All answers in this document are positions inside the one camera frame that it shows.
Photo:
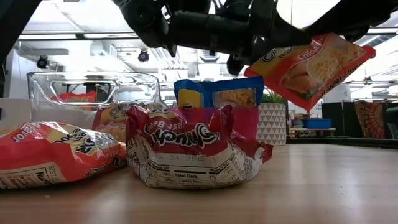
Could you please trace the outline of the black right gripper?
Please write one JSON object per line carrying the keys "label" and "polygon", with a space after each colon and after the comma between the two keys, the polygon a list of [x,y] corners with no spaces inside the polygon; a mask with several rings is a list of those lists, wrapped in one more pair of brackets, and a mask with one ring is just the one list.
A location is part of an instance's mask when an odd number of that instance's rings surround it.
{"label": "black right gripper", "polygon": [[356,1],[341,0],[305,31],[308,34],[345,34],[347,41],[356,42],[368,33],[370,27],[390,19],[391,13],[397,10],[397,0],[360,0],[358,7],[359,21],[354,13]]}

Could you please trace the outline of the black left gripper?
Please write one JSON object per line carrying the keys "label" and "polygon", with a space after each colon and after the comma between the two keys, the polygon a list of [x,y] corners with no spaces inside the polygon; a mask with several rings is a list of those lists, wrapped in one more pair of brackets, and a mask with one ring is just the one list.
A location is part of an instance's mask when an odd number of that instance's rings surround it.
{"label": "black left gripper", "polygon": [[311,35],[289,24],[277,13],[277,1],[225,1],[215,13],[178,10],[169,25],[175,45],[207,50],[211,56],[228,54],[228,72],[238,75],[245,65],[271,48],[267,33],[275,21],[277,47],[308,45]]}

